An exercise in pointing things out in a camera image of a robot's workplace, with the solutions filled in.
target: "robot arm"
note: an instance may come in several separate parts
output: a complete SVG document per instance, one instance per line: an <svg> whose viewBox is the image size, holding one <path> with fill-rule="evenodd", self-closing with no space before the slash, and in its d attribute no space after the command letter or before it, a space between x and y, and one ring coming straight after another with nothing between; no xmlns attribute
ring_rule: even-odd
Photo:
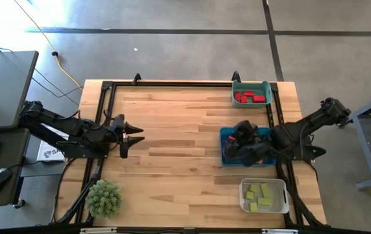
<svg viewBox="0 0 371 234"><path fill-rule="evenodd" d="M44 109L40 101L26 101L19 114L18 127L27 128L31 134L56 147L68 158L102 159L107 156L110 143L119 144L120 157L126 158L130 146L144 139L127 136L143 130L124 122L122 114L115 117L109 127L75 118L76 114L65 118ZM46 125L68 134L68 140L49 130Z"/></svg>
<svg viewBox="0 0 371 234"><path fill-rule="evenodd" d="M321 102L316 112L298 122L277 125L270 136L261 136L257 127L253 128L246 120L235 126L235 134L226 144L224 154L229 158L240 158L244 166L270 157L310 161L326 151L311 146L308 136L325 125L343 124L350 113L339 100L329 97Z"/></svg>

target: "succulent plant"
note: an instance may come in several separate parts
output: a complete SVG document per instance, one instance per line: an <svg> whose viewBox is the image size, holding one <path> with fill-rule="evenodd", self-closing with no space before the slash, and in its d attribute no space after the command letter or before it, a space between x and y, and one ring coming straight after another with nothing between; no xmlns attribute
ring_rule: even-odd
<svg viewBox="0 0 371 234"><path fill-rule="evenodd" d="M118 213L121 204L119 187L102 179L90 188L86 197L86 208L93 217L111 218Z"/></svg>

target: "blue bin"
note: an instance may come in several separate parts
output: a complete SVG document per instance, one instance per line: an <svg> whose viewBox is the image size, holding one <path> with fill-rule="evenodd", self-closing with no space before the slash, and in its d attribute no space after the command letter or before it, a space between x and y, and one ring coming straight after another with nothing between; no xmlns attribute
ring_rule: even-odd
<svg viewBox="0 0 371 234"><path fill-rule="evenodd" d="M259 134L262 136L269 135L270 128L268 127L259 127ZM231 134L235 132L234 127L222 127L220 129L220 152L222 157L223 166L243 166L240 159L227 159L223 154L223 147L229 140ZM253 166L275 166L276 159L265 159L262 164L253 164Z"/></svg>

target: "wooden table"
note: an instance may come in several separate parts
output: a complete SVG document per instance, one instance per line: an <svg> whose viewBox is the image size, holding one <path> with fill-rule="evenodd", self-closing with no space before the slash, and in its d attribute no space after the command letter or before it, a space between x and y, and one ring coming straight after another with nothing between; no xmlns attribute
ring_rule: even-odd
<svg viewBox="0 0 371 234"><path fill-rule="evenodd" d="M94 120L102 82L86 81L80 104L82 118ZM295 84L280 82L278 88L285 121L299 120ZM123 205L119 215L96 218L94 225L283 228L283 215L248 214L239 206L241 180L276 178L275 167L221 165L221 127L242 120L268 127L266 109L233 108L230 99L230 88L118 87L113 116L123 113L130 124L144 129L137 136L146 139L129 150L128 159L121 159L116 149L105 160L101 178L121 187ZM85 163L85 159L77 159L68 168L60 189L58 217L79 195ZM300 197L325 223L313 170L304 162L294 162L294 172ZM295 221L292 203L290 210Z"/></svg>

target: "yellow cable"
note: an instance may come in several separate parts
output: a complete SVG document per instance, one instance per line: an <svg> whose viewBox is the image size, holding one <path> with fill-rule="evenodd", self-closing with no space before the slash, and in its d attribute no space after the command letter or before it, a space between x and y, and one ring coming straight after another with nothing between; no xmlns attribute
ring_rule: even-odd
<svg viewBox="0 0 371 234"><path fill-rule="evenodd" d="M36 27L39 29L39 31L42 33L42 35L45 37L45 39L48 41L48 44L49 44L49 46L51 46L51 49L53 50L53 52L56 52L55 51L55 48L54 48L54 46L53 46L53 44L49 41L49 39L48 39L48 37L45 35L45 33L41 30L41 28L38 26L38 24L36 24L36 22L28 15L28 13L22 8L22 6L16 1L16 0L14 0L15 1L15 3L20 7L20 9L22 9L22 11L28 16L28 18L29 19L31 19L32 20L32 22L36 25ZM60 63L60 61L59 61L59 59L58 59L58 55L53 55L54 57L55 57L55 60L57 61L57 64L58 64L58 67L61 69L61 71L62 72L64 72L64 74L66 74L67 76L68 76L68 78L70 78L80 89L82 89L81 88L81 85L70 75L70 74L68 74L65 70L64 70L64 68L62 68L62 66L61 66L61 63Z"/></svg>

